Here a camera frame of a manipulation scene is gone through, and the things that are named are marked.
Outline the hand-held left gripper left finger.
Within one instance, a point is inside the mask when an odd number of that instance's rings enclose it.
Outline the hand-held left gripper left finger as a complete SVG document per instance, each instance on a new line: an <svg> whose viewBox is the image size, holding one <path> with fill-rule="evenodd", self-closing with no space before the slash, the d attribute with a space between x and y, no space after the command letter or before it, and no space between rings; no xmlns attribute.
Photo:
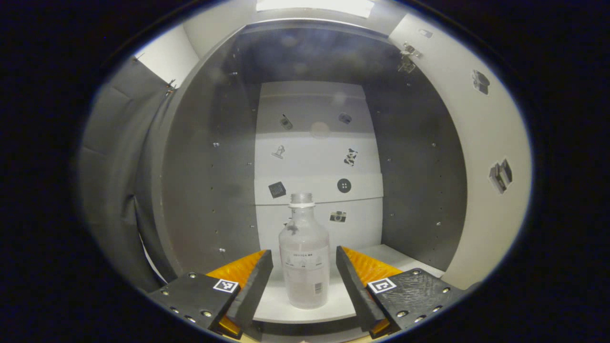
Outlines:
<svg viewBox="0 0 610 343"><path fill-rule="evenodd" d="M254 315L273 269L272 252L261 250L215 271L187 272L148 293L159 308L205 333L233 340L261 340Z"/></svg>

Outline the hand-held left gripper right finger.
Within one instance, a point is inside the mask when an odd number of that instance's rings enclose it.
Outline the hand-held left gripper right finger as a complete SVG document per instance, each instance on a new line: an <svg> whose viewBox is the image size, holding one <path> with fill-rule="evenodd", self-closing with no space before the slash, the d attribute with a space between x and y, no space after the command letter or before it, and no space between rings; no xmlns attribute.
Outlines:
<svg viewBox="0 0 610 343"><path fill-rule="evenodd" d="M468 297L422 268L401 271L342 246L335 257L357 322L372 339L411 331Z"/></svg>

